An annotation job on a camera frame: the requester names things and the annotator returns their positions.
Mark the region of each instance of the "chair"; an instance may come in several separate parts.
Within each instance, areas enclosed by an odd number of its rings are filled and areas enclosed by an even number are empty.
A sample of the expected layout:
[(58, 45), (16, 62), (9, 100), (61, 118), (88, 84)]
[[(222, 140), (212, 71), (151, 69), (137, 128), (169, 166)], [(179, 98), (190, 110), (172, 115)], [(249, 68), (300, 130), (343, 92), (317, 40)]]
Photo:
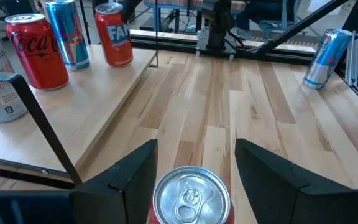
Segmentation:
[(283, 11), (280, 12), (262, 12), (257, 16), (251, 17), (252, 21), (258, 24), (262, 30), (263, 38), (268, 39), (269, 33), (275, 30), (286, 31), (299, 22), (297, 12), (302, 0), (279, 0), (283, 3)]

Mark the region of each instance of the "pull tab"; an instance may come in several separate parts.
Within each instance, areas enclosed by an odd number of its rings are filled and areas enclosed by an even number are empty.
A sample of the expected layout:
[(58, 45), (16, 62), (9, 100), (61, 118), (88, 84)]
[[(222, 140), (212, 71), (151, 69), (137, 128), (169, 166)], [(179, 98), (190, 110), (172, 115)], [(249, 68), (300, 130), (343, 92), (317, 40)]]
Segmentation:
[(182, 222), (193, 222), (200, 212), (202, 201), (201, 194), (196, 189), (184, 190), (175, 205), (175, 216)]

